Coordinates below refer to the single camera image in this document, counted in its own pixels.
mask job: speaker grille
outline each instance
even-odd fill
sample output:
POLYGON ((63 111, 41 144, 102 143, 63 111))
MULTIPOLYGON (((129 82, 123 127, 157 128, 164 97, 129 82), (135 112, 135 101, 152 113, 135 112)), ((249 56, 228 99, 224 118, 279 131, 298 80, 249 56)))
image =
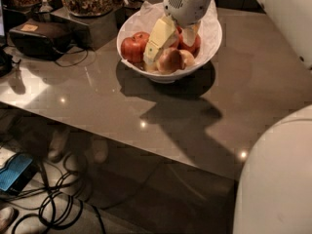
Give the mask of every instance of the speaker grille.
POLYGON ((179 9, 183 6, 182 0, 169 0, 169 4, 176 9, 179 9))

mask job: black pouch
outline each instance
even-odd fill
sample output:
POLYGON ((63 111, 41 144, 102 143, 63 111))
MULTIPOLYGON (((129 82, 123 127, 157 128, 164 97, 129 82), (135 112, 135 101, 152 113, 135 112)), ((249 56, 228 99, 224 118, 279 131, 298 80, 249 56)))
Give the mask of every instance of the black pouch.
POLYGON ((0 77, 11 72, 12 66, 12 56, 5 53, 3 49, 0 48, 0 77))

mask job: bowl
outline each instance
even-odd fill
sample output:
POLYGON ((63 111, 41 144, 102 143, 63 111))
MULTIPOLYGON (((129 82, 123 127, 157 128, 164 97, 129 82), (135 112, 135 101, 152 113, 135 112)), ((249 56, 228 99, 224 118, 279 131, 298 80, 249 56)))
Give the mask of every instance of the bowl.
POLYGON ((171 74, 164 75, 158 72, 150 73, 144 71, 142 66, 137 66, 137 64, 133 65, 124 59, 121 55, 121 44, 126 37, 130 37, 139 31, 150 33, 157 19, 163 15, 164 10, 162 3, 149 4, 145 1, 141 9, 128 18, 120 28, 117 35, 117 51, 121 57, 121 61, 133 71, 141 74, 153 82, 173 83, 174 81, 195 72, 211 60, 221 44, 222 29, 216 15, 215 0, 212 0, 209 9, 201 20, 201 25, 198 31, 202 41, 199 53, 195 58, 195 64, 187 66, 184 70, 177 70, 171 74))

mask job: floor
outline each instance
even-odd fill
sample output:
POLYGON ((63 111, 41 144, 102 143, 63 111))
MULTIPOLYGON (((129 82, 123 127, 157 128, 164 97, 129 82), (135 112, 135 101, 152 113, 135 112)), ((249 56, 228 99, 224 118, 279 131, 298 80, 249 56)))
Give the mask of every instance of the floor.
POLYGON ((108 156, 99 160, 91 139, 100 137, 74 128, 62 160, 52 163, 47 157, 53 131, 65 126, 4 104, 0 126, 2 152, 25 152, 42 164, 18 196, 0 194, 0 208, 19 211, 6 233, 232 231, 237 184, 231 179, 110 139, 102 139, 108 156))

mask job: countertop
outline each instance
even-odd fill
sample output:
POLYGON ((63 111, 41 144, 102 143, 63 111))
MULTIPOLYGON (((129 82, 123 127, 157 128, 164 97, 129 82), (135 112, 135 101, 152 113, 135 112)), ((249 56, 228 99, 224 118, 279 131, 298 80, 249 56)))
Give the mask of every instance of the countertop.
POLYGON ((178 82, 156 84, 133 72, 120 61, 116 39, 81 62, 86 52, 64 55, 62 66, 7 48, 22 61, 0 78, 0 101, 239 179, 260 136, 311 104, 312 76, 267 15, 217 12, 217 54, 178 82))

